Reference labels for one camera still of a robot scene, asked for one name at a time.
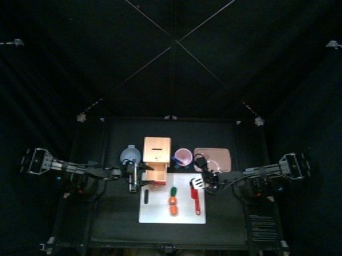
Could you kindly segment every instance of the utensil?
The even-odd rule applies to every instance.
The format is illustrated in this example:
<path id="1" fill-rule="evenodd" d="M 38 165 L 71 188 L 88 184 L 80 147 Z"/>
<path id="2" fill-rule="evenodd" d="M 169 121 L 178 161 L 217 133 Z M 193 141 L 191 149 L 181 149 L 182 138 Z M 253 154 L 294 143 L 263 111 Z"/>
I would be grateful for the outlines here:
<path id="1" fill-rule="evenodd" d="M 191 186 L 194 187 L 194 189 L 201 189 L 201 188 L 205 188 L 206 187 L 206 184 L 205 184 L 205 181 L 201 178 L 194 178 L 191 180 Z"/>
<path id="2" fill-rule="evenodd" d="M 193 180 L 190 181 L 191 198 L 195 200 L 195 213 L 197 213 L 197 215 L 201 215 L 201 205 L 199 205 L 198 190 L 193 186 Z"/>

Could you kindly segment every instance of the red handle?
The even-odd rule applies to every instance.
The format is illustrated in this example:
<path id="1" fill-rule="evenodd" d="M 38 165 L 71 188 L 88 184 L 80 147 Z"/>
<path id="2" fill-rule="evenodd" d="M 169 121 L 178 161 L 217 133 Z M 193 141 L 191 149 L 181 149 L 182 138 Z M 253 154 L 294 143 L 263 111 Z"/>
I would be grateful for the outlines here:
<path id="1" fill-rule="evenodd" d="M 201 207 L 199 207 L 199 200 L 195 199 L 195 212 L 197 212 L 197 215 L 201 215 Z"/>

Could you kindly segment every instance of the white mat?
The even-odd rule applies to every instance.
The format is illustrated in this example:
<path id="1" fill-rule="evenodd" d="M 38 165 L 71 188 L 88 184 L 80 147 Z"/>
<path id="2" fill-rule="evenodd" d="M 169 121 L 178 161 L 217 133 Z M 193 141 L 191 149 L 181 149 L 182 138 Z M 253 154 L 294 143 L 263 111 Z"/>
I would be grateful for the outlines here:
<path id="1" fill-rule="evenodd" d="M 201 215 L 195 213 L 195 200 L 191 198 L 190 181 L 198 173 L 169 173 L 165 186 L 147 185 L 141 192 L 141 223 L 206 224 L 205 190 L 198 190 Z M 170 191 L 177 187 L 178 215 L 170 213 Z M 149 189 L 149 203 L 145 204 L 145 190 Z"/>

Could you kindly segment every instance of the orange object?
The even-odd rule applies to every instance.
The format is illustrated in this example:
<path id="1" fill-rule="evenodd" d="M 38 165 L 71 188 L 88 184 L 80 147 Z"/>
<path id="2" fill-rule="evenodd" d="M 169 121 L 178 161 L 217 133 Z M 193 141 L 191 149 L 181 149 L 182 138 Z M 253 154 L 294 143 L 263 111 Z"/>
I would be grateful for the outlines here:
<path id="1" fill-rule="evenodd" d="M 177 197 L 175 196 L 170 197 L 169 203 L 170 203 L 170 205 L 177 205 Z"/>
<path id="2" fill-rule="evenodd" d="M 170 206 L 170 213 L 171 213 L 171 215 L 178 215 L 178 207 L 177 207 L 177 205 L 171 205 Z"/>

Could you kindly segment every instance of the wooden box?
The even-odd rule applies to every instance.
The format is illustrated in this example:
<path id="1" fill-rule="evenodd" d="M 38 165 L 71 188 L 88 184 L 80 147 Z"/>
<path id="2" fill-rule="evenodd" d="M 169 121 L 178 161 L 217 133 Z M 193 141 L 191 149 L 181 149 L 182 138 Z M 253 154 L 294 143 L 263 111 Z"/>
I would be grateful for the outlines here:
<path id="1" fill-rule="evenodd" d="M 171 138 L 146 137 L 143 161 L 154 168 L 146 171 L 146 180 L 154 180 L 155 184 L 165 185 L 167 179 L 167 167 L 170 166 Z"/>

